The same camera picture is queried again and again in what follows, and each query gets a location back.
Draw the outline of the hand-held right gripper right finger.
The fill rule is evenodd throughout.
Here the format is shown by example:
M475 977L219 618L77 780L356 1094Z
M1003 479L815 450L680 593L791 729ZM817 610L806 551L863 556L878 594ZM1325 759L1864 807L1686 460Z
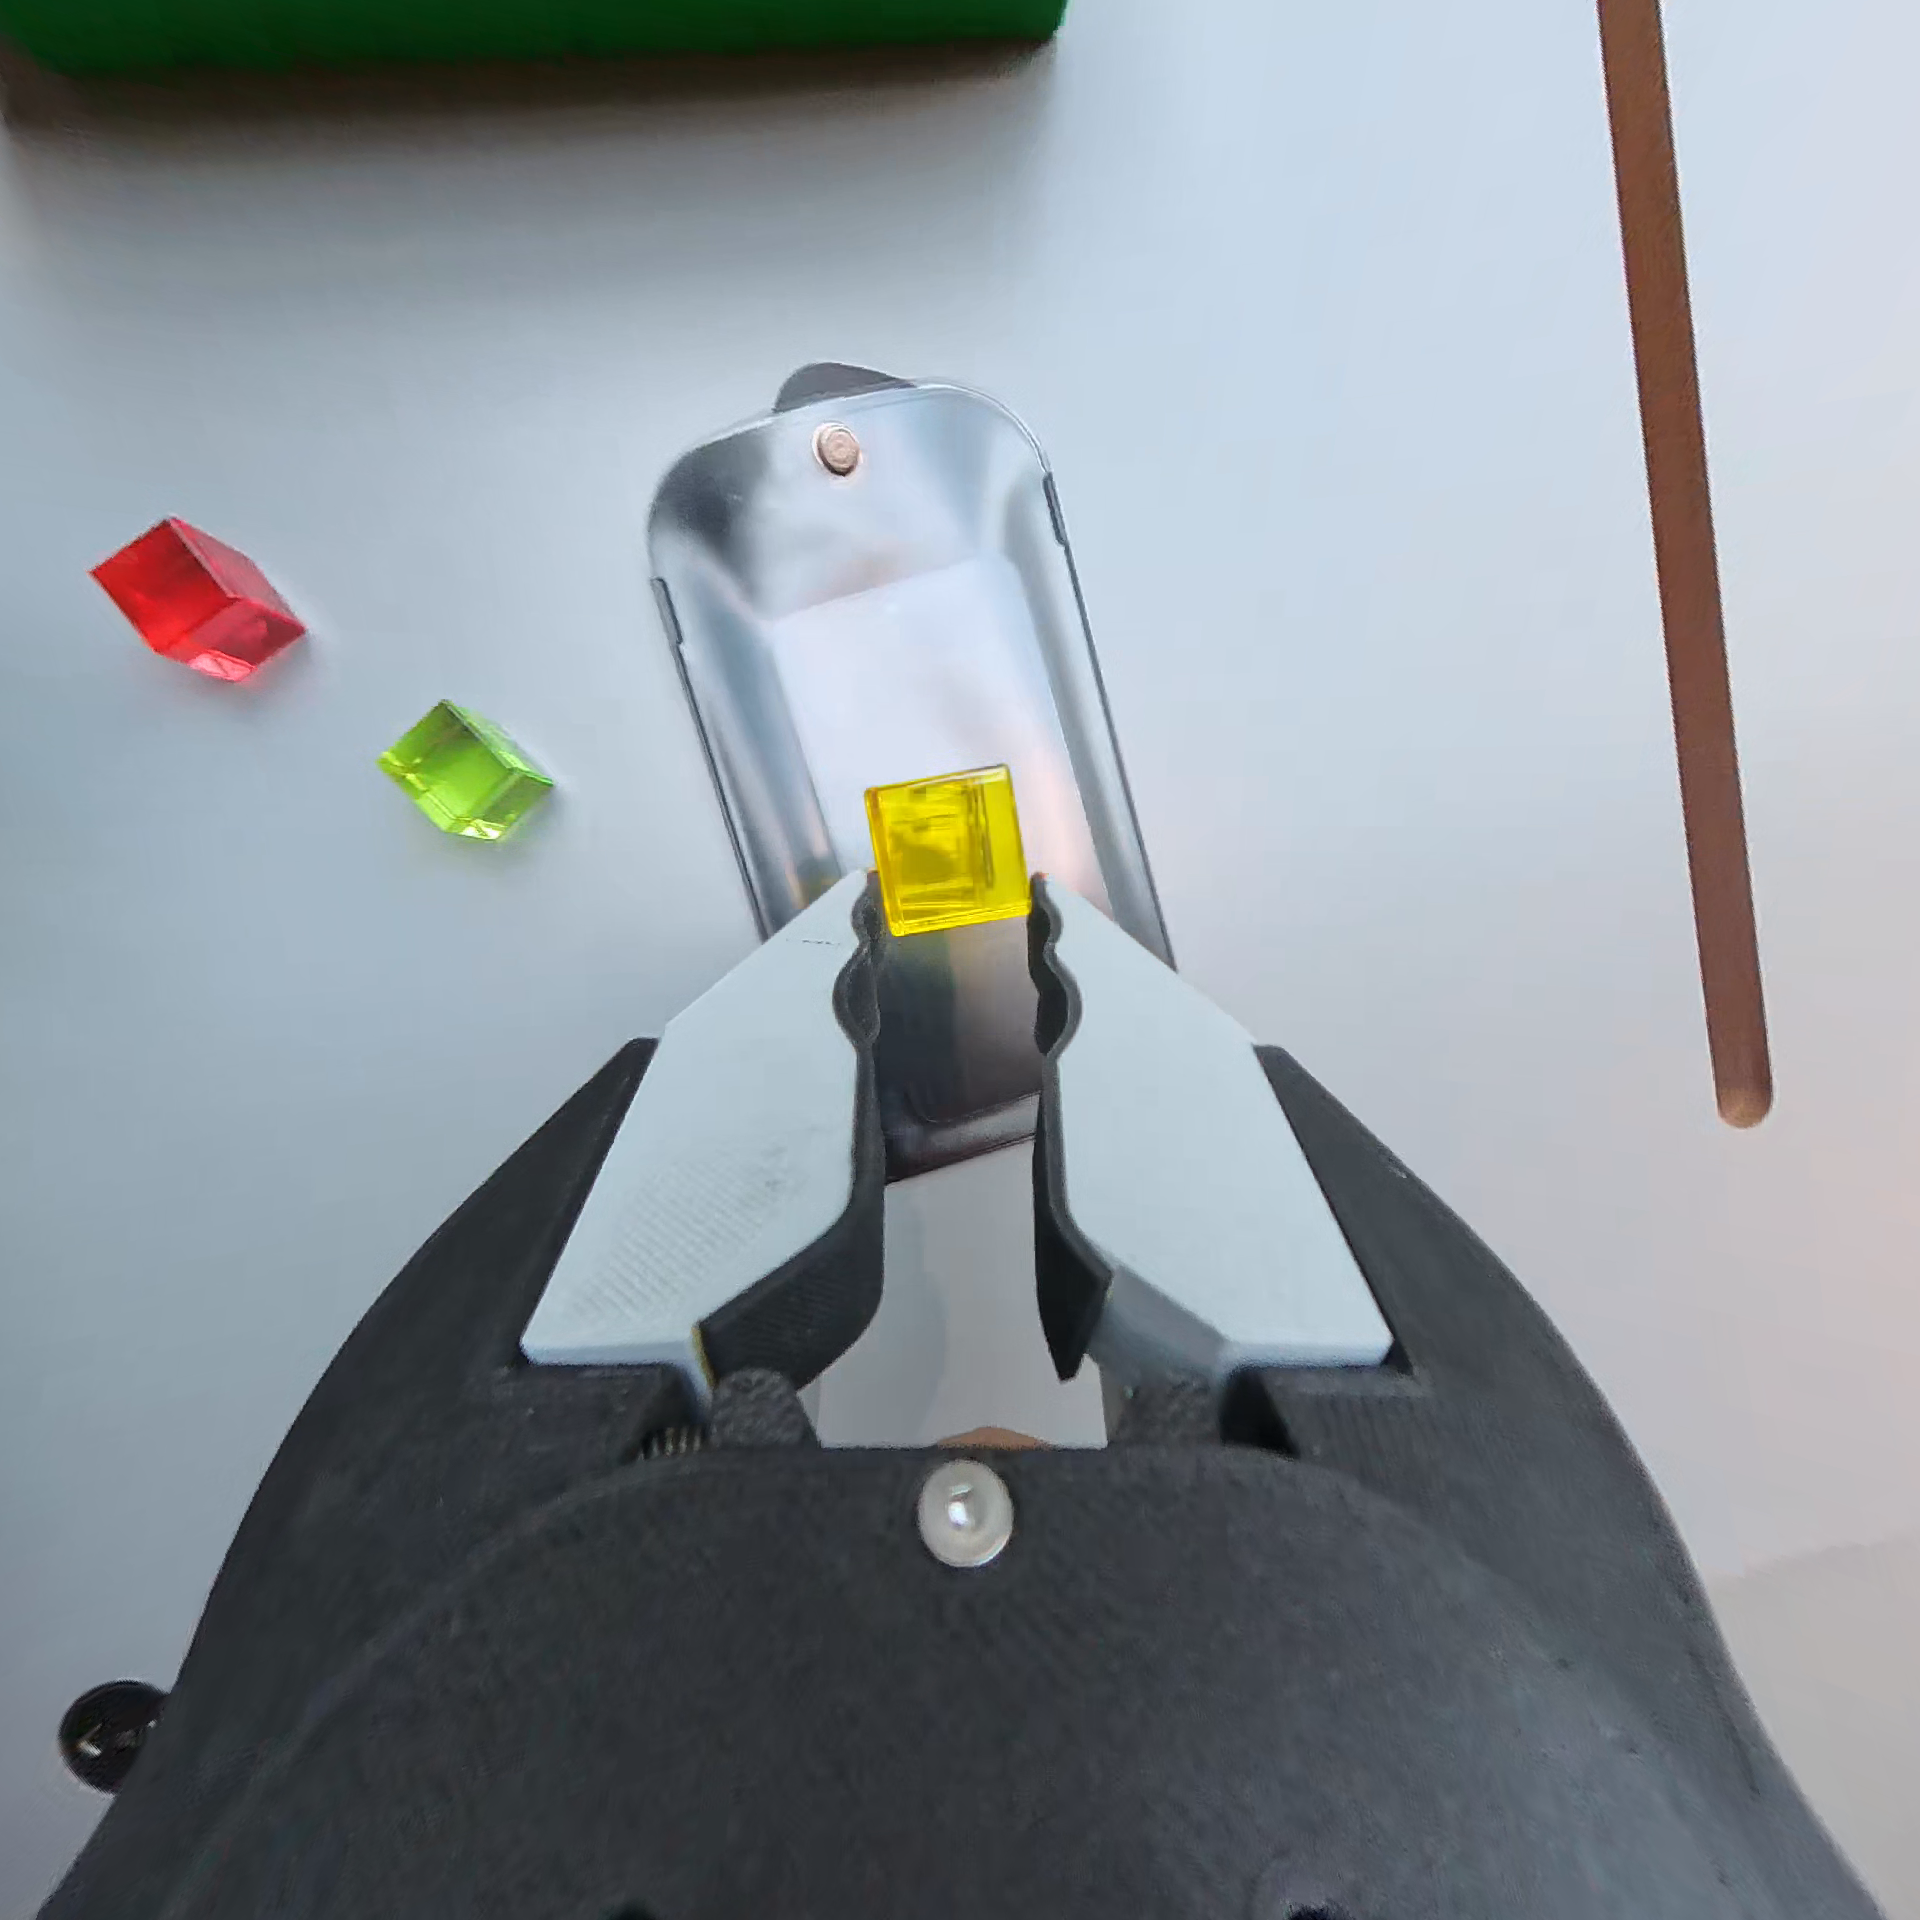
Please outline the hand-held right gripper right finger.
M1395 1335L1252 1036L1075 890L1030 887L1040 1329L1060 1379L1373 1371Z

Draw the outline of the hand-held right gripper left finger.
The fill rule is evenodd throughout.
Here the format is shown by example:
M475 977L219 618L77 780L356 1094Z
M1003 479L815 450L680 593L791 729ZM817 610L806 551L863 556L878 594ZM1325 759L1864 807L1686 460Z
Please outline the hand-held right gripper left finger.
M519 1335L542 1368L811 1388L881 1292L873 878L833 883L673 1016Z

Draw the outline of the yellow transparent cube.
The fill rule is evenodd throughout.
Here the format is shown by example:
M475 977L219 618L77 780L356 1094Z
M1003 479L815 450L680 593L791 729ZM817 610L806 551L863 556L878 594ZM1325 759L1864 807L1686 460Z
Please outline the yellow transparent cube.
M1030 871L1005 764L863 793L880 906L895 938L1024 920Z

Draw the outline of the shiny metal tray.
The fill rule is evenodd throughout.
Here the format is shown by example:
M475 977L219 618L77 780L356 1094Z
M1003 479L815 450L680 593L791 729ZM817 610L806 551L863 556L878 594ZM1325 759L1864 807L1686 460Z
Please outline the shiny metal tray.
M873 786L1003 767L1024 857L1171 963L1051 466L993 399L815 364L645 548L760 938L875 866Z

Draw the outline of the green transparent cube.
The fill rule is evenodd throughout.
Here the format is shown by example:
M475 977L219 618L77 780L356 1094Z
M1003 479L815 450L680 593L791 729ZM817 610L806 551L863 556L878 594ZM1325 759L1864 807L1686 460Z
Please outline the green transparent cube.
M496 844L555 791L555 780L496 723L431 705L379 758L379 772L440 832Z

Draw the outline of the red transparent cube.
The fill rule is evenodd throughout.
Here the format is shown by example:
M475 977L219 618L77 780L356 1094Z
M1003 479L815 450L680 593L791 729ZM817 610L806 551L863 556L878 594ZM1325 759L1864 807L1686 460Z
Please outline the red transparent cube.
M251 681L307 636L251 559L181 516L157 520L88 579L155 657L209 681Z

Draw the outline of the long brown wooden rod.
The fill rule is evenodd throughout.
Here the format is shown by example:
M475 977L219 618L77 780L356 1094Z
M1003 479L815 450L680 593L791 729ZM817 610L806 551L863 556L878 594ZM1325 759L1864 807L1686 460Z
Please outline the long brown wooden rod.
M1752 1130L1774 1083L1663 11L1598 2L1595 15L1713 1107Z

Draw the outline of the black round knob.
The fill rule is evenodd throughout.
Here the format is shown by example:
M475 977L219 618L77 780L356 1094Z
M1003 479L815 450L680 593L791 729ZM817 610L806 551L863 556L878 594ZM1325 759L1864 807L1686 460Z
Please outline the black round knob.
M166 1690L134 1679L88 1687L59 1719L62 1766L84 1787L119 1794L166 1706Z

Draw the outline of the green box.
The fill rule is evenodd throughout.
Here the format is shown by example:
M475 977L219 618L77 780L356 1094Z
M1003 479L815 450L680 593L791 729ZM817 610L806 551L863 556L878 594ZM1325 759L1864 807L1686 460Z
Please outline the green box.
M3 35L54 74L117 79L1041 44L1065 15L1068 2L5 2Z

